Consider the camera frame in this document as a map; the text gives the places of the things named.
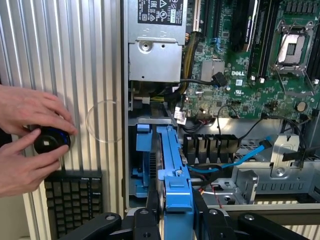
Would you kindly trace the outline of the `person's right hand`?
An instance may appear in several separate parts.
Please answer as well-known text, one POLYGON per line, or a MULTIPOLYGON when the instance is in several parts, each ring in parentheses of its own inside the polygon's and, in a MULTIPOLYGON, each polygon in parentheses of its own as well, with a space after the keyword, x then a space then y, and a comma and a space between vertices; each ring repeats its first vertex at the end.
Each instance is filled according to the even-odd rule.
POLYGON ((41 182, 60 167, 59 158, 68 150, 63 145, 53 151, 24 156, 22 151, 40 135, 36 129, 0 148, 0 196, 11 197, 35 191, 41 182))

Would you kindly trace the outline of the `person's left hand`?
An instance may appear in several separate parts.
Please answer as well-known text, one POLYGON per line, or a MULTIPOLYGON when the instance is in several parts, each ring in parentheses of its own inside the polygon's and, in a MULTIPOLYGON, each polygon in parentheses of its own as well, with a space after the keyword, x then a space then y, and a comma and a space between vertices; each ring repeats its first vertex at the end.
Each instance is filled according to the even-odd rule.
POLYGON ((7 134, 24 136, 26 126, 38 125, 77 133, 72 115, 55 95, 14 86, 0 86, 0 128, 7 134))

